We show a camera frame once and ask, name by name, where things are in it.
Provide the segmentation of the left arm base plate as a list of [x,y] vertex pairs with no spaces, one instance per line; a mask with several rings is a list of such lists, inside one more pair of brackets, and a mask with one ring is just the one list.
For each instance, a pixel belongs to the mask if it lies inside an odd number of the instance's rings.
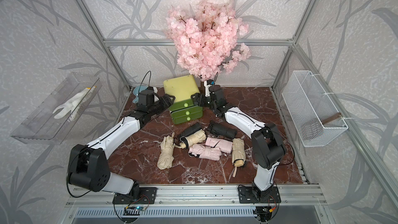
[[132,192],[127,195],[115,193],[113,204],[114,205],[129,205],[129,204],[154,204],[157,196],[156,187],[140,187],[132,189]]

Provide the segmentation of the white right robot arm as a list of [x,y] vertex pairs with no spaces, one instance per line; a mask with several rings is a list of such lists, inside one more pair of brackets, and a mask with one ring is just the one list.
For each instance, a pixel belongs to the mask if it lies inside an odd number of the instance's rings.
[[228,103],[219,85],[210,86],[208,96],[195,93],[191,95],[191,99],[194,105],[210,108],[216,116],[223,118],[250,137],[252,153],[258,163],[254,189],[260,193],[271,189],[276,169],[287,153],[284,138],[280,135],[277,126],[258,121]]

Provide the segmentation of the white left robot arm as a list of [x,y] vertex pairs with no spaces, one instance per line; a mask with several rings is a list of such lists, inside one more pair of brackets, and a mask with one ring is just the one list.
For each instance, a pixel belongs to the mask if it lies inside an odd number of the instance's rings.
[[140,92],[135,110],[96,140],[86,145],[78,144],[71,149],[66,185],[92,192],[113,192],[133,200],[139,199],[139,182],[112,173],[108,160],[130,136],[149,123],[153,116],[170,108],[174,101],[175,96],[159,96],[152,87]]

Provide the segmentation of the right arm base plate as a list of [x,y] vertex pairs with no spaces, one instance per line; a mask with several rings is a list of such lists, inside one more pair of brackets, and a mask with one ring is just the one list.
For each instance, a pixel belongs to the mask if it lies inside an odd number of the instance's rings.
[[281,202],[278,187],[271,185],[265,191],[261,191],[257,186],[238,185],[239,202],[244,203],[273,203],[279,204]]

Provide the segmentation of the beige umbrella with black trim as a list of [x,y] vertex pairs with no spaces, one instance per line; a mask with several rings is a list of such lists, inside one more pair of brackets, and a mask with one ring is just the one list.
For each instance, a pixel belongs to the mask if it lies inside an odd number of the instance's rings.
[[199,130],[192,135],[182,136],[180,138],[180,143],[179,145],[176,145],[176,148],[188,149],[192,147],[194,144],[202,143],[205,140],[206,140],[205,131]]

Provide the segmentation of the green yellow drawer cabinet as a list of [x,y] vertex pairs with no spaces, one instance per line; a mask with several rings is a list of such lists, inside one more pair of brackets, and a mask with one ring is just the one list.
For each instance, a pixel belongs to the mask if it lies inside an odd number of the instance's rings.
[[194,105],[192,95],[199,93],[199,88],[192,75],[168,79],[163,82],[165,94],[175,97],[174,104],[169,107],[174,124],[200,119],[203,116],[203,108]]

